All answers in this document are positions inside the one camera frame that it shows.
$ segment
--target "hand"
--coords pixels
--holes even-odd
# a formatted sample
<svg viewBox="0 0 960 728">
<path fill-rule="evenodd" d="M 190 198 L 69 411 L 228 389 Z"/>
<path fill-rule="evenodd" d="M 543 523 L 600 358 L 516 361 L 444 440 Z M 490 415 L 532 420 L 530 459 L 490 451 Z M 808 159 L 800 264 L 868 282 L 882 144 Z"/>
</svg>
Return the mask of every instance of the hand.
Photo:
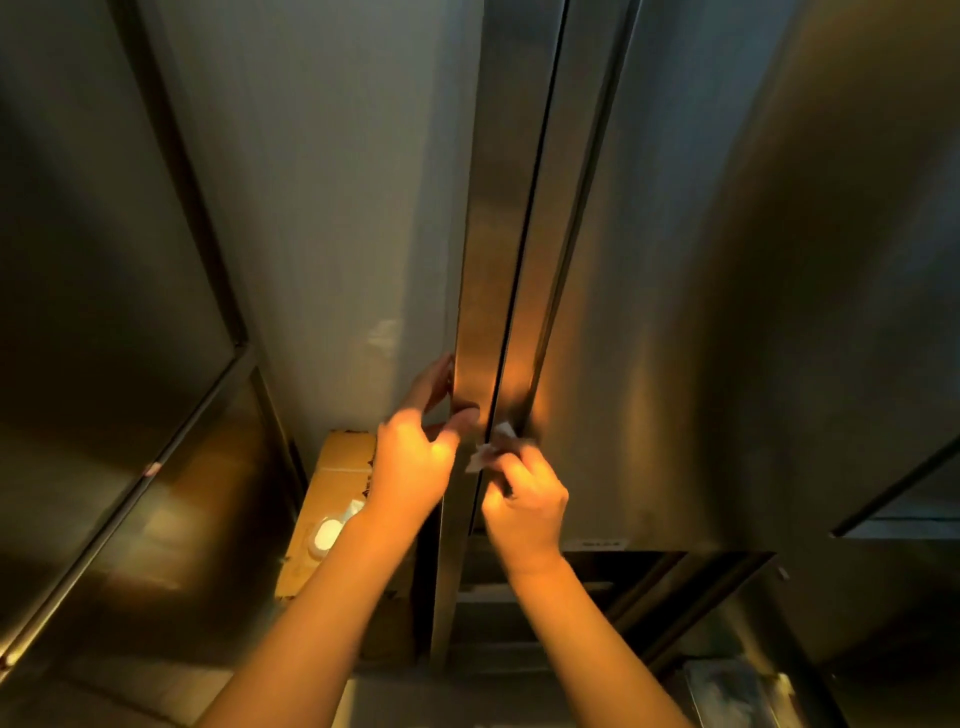
<svg viewBox="0 0 960 728">
<path fill-rule="evenodd" d="M 563 562 L 560 527 L 568 493 L 540 451 L 523 445 L 520 456 L 500 455 L 493 467 L 502 471 L 513 493 L 504 497 L 491 481 L 483 499 L 487 533 L 511 580 L 552 570 Z"/>
<path fill-rule="evenodd" d="M 444 496 L 461 436 L 477 424 L 480 410 L 471 407 L 428 428 L 436 435 L 432 442 L 423 431 L 423 414 L 450 390 L 452 364 L 452 355 L 445 354 L 420 372 L 399 410 L 377 430 L 364 512 L 375 514 L 387 528 L 420 529 Z"/>
</svg>

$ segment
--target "metal frame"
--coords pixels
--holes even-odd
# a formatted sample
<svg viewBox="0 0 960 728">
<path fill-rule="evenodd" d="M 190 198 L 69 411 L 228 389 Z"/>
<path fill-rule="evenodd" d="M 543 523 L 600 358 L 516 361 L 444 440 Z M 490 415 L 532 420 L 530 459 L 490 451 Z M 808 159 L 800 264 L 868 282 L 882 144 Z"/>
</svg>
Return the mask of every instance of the metal frame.
<svg viewBox="0 0 960 728">
<path fill-rule="evenodd" d="M 435 670 L 446 661 L 477 493 L 478 478 L 464 474 L 464 458 L 489 433 L 563 17 L 563 0 L 487 0 L 484 7 L 453 383 L 454 407 L 478 406 L 480 421 L 465 439 L 442 504 L 430 643 Z"/>
</svg>

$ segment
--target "cardboard box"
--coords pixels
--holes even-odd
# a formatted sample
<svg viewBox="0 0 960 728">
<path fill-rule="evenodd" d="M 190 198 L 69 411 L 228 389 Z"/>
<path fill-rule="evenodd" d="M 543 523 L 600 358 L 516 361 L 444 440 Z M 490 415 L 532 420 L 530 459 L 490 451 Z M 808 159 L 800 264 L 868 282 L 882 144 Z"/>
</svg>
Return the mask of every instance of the cardboard box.
<svg viewBox="0 0 960 728">
<path fill-rule="evenodd" d="M 376 438 L 369 432 L 333 430 L 326 436 L 276 581 L 277 599 L 289 600 L 297 596 L 323 561 L 314 558 L 307 548 L 317 525 L 324 518 L 340 516 L 351 500 L 366 499 L 375 446 Z M 400 666 L 412 664 L 414 660 L 410 608 L 414 556 L 411 547 L 371 617 L 360 649 L 363 666 Z"/>
</svg>

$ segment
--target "cabinet door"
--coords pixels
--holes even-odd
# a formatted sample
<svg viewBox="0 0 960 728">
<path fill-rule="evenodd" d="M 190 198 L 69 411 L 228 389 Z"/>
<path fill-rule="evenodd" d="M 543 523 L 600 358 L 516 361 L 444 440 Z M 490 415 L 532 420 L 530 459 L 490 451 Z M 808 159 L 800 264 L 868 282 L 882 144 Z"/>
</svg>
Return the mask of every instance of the cabinet door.
<svg viewBox="0 0 960 728">
<path fill-rule="evenodd" d="M 533 404 L 566 538 L 826 539 L 957 434 L 958 30 L 643 3 Z"/>
<path fill-rule="evenodd" d="M 106 3 L 0 8 L 0 647 L 232 357 Z"/>
</svg>

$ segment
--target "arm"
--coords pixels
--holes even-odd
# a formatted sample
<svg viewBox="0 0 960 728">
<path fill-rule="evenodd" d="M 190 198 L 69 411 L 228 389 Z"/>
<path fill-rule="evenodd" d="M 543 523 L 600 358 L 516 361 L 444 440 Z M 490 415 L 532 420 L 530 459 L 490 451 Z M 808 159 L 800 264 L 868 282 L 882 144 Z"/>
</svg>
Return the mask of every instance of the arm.
<svg viewBox="0 0 960 728">
<path fill-rule="evenodd" d="M 677 704 L 590 599 L 560 553 L 566 488 L 533 446 L 501 455 L 513 489 L 493 482 L 483 502 L 487 531 L 507 578 L 587 728 L 690 728 Z"/>
<path fill-rule="evenodd" d="M 477 410 L 450 419 L 430 442 L 420 417 L 446 394 L 451 359 L 414 381 L 377 432 L 370 495 L 300 594 L 200 721 L 203 728 L 285 728 L 333 722 L 367 622 L 449 480 L 460 432 Z"/>
</svg>

